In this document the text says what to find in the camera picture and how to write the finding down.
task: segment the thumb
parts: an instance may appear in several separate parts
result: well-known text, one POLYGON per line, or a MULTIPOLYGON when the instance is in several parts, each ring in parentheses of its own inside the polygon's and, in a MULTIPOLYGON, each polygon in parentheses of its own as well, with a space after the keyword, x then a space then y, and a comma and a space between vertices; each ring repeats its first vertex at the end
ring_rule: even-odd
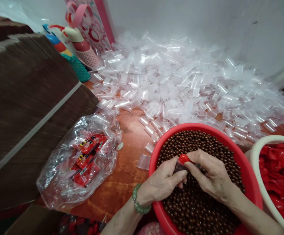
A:
POLYGON ((182 170, 174 173, 172 176, 169 177, 169 180, 171 183, 175 186, 178 185, 178 183, 182 182, 182 180, 187 176, 187 171, 182 170))

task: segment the pink gift bag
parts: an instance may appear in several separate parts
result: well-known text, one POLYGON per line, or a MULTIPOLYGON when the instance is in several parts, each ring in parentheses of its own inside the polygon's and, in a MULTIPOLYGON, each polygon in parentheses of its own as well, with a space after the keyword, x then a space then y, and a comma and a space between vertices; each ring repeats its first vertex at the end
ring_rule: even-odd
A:
POLYGON ((100 53, 112 50, 114 37, 103 0, 65 0, 66 21, 78 28, 84 39, 100 53))

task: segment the clear plastic bag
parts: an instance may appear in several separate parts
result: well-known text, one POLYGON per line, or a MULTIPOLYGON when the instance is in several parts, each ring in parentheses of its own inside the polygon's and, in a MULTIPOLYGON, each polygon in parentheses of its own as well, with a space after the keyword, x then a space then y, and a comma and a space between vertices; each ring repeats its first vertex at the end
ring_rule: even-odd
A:
POLYGON ((72 208, 113 172, 119 128, 110 111, 80 118, 51 153, 37 180, 49 209, 72 208))

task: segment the white bucket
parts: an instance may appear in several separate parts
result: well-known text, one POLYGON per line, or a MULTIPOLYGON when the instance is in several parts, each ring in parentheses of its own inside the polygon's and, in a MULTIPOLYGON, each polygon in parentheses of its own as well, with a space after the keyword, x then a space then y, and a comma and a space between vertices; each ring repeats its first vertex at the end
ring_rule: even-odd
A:
POLYGON ((277 208, 274 206, 271 198, 268 195, 268 192, 263 184, 262 177, 259 171, 259 154, 263 146, 268 143, 275 142, 275 143, 284 143, 284 136, 282 135, 270 135, 261 138, 257 143, 254 144, 253 148, 250 149, 245 153, 245 156, 249 159, 250 164, 255 172, 260 192, 262 194, 263 204, 264 204, 264 211, 267 212, 270 216, 272 216, 283 228, 284 228, 284 219, 280 215, 277 208))

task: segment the wrist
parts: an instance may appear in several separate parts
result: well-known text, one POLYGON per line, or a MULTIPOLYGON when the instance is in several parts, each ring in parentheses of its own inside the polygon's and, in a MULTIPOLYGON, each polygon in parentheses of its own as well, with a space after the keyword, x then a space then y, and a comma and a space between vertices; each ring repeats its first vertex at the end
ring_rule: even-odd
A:
POLYGON ((233 207, 234 205, 239 203, 239 199, 241 198, 241 194, 243 193, 240 191, 240 189, 231 182, 229 187, 227 188, 226 192, 227 197, 226 200, 224 200, 223 204, 225 204, 228 208, 233 207))
POLYGON ((140 204, 142 207, 147 207, 153 203, 153 197, 150 192, 150 189, 147 187, 145 182, 141 185, 137 192, 137 198, 136 201, 140 204))

